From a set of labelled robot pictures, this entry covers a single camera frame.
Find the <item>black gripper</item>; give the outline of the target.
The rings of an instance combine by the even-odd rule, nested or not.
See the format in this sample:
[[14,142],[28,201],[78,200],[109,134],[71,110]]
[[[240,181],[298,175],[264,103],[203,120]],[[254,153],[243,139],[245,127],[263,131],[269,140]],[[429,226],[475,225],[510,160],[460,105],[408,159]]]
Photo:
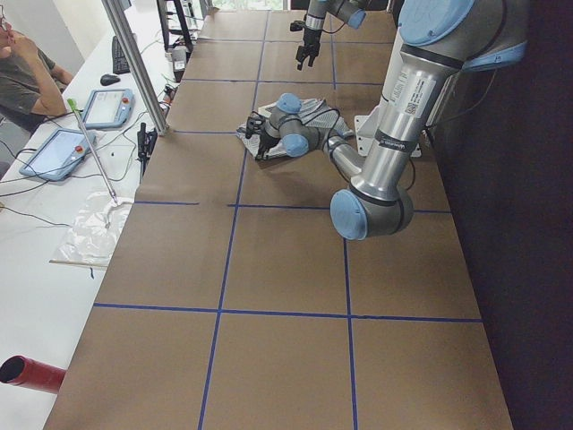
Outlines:
[[304,44],[297,48],[295,55],[296,69],[301,71],[305,60],[308,60],[309,67],[313,67],[314,61],[320,53],[323,20],[292,21],[289,29],[291,32],[300,30],[304,32]]
[[251,140],[254,135],[258,135],[257,161],[265,160],[270,149],[276,147],[280,141],[279,137],[271,135],[266,128],[267,119],[260,114],[250,114],[245,124],[245,138]]

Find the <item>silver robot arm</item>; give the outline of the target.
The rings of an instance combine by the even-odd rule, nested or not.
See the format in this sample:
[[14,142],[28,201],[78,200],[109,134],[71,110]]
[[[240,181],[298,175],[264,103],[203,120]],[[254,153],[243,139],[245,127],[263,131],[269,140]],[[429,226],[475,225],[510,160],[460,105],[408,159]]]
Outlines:
[[313,67],[314,60],[320,53],[321,35],[328,14],[342,21],[344,25],[358,29],[365,18],[366,5],[366,1],[310,1],[304,18],[292,21],[289,27],[291,32],[304,32],[303,44],[297,48],[295,55],[297,70],[303,70],[305,61],[308,61],[309,67]]
[[244,135],[257,135],[257,158],[282,146],[291,158],[323,151],[347,180],[329,210],[336,231],[348,240],[392,235],[413,216],[413,204],[399,185],[404,168],[426,127],[447,79],[513,65],[526,51],[526,1],[406,1],[366,156],[333,125],[313,126],[301,118],[301,100],[279,97],[269,116],[251,114]]

